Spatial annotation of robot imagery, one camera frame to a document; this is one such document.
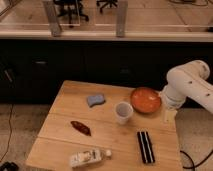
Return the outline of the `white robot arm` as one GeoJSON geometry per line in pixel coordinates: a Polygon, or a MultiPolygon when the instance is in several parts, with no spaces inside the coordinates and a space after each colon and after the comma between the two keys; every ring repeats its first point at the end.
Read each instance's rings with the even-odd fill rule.
{"type": "Polygon", "coordinates": [[[213,114],[213,84],[208,64],[193,60],[173,67],[167,72],[167,84],[160,92],[162,102],[168,109],[179,109],[190,98],[213,114]]]}

